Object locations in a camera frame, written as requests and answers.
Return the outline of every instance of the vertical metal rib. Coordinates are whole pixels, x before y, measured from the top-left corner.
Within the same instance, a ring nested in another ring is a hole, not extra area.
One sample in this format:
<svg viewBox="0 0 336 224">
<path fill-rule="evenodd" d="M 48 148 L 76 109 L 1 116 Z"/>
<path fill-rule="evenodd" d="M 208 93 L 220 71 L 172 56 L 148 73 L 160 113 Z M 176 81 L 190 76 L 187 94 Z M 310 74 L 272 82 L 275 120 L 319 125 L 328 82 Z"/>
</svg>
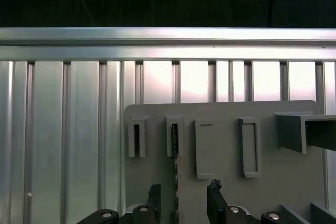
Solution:
<svg viewBox="0 0 336 224">
<path fill-rule="evenodd" d="M 11 163 L 10 224 L 23 224 L 24 164 L 26 138 L 27 62 L 16 62 L 14 73 L 14 101 Z"/>
<path fill-rule="evenodd" d="M 280 64 L 279 62 L 252 62 L 253 101 L 280 100 Z"/>
<path fill-rule="evenodd" d="M 288 62 L 280 62 L 281 100 L 289 100 Z"/>
<path fill-rule="evenodd" d="M 181 100 L 181 83 L 180 83 L 180 63 L 172 63 L 172 103 L 180 103 Z"/>
<path fill-rule="evenodd" d="M 104 146 L 105 207 L 120 211 L 120 76 L 121 64 L 118 61 L 106 65 L 106 124 Z"/>
<path fill-rule="evenodd" d="M 36 62 L 32 223 L 60 223 L 63 62 Z"/>
<path fill-rule="evenodd" d="M 208 102 L 208 62 L 181 61 L 181 103 Z"/>
<path fill-rule="evenodd" d="M 253 101 L 253 69 L 252 62 L 244 62 L 245 101 Z"/>
<path fill-rule="evenodd" d="M 143 103 L 171 103 L 171 61 L 145 61 L 143 63 L 143 74 Z"/>
<path fill-rule="evenodd" d="M 98 209 L 105 208 L 106 190 L 106 64 L 99 65 L 99 116 L 98 116 Z"/>
<path fill-rule="evenodd" d="M 123 111 L 131 104 L 135 104 L 135 62 L 124 61 L 121 65 L 121 111 L 120 111 L 120 143 L 121 157 L 125 154 L 124 145 L 124 123 Z M 125 194 L 125 159 L 121 158 L 120 162 L 120 214 L 126 211 L 126 194 Z"/>
<path fill-rule="evenodd" d="M 143 104 L 143 62 L 135 64 L 135 103 Z"/>
<path fill-rule="evenodd" d="M 325 79 L 324 79 L 324 64 L 321 62 L 315 63 L 315 76 L 316 76 L 316 102 L 320 107 L 320 112 L 325 114 Z M 327 150 L 322 149 L 323 158 L 323 178 L 324 178 L 324 204 L 328 208 L 328 168 L 327 168 Z"/>
<path fill-rule="evenodd" d="M 335 62 L 323 63 L 323 80 L 324 80 L 324 108 L 325 113 L 330 115 L 336 114 L 336 81 L 335 81 Z M 327 178 L 327 206 L 329 211 L 336 213 L 336 153 L 326 151 L 326 172 Z"/>
<path fill-rule="evenodd" d="M 217 102 L 216 62 L 208 62 L 208 102 Z"/>
<path fill-rule="evenodd" d="M 70 84 L 71 84 L 71 65 L 63 64 L 63 98 L 62 98 L 62 161 L 61 161 L 61 209 L 60 223 L 65 224 L 67 220 L 67 174 L 69 158 L 69 122 L 70 122 Z"/>
<path fill-rule="evenodd" d="M 28 65 L 28 87 L 26 107 L 26 141 L 25 141 L 25 172 L 24 172 L 24 224 L 31 221 L 32 203 L 32 157 L 33 157 L 33 111 L 34 111 L 34 82 L 35 65 Z"/>
<path fill-rule="evenodd" d="M 0 62 L 0 223 L 10 221 L 10 171 L 12 147 L 12 108 L 13 108 L 14 63 Z"/>
<path fill-rule="evenodd" d="M 316 102 L 319 104 L 321 113 L 325 113 L 326 103 L 324 101 L 324 76 L 323 76 L 323 63 L 315 63 L 315 76 L 316 76 Z"/>
<path fill-rule="evenodd" d="M 245 101 L 245 66 L 243 61 L 230 62 L 230 101 Z"/>
<path fill-rule="evenodd" d="M 76 223 L 97 210 L 99 63 L 71 63 L 68 219 Z"/>
<path fill-rule="evenodd" d="M 229 101 L 229 62 L 217 61 L 216 62 L 216 101 L 228 102 Z"/>
</svg>

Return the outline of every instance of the metal screw head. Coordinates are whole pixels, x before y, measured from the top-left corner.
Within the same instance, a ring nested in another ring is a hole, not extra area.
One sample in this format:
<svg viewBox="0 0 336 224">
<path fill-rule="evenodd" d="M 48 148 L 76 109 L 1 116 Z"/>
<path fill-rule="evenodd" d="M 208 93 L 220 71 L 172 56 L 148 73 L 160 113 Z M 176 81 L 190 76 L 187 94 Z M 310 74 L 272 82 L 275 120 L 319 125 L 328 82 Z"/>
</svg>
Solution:
<svg viewBox="0 0 336 224">
<path fill-rule="evenodd" d="M 231 208 L 230 208 L 230 211 L 231 211 L 231 212 L 234 212 L 234 213 L 236 214 L 236 213 L 239 212 L 239 209 L 236 208 L 236 207 L 231 207 Z"/>
<path fill-rule="evenodd" d="M 106 212 L 105 214 L 103 214 L 104 218 L 109 218 L 111 216 L 112 216 L 112 214 L 110 212 Z"/>
<path fill-rule="evenodd" d="M 269 214 L 268 217 L 271 218 L 272 220 L 279 220 L 280 219 L 280 217 L 276 214 Z"/>
</svg>

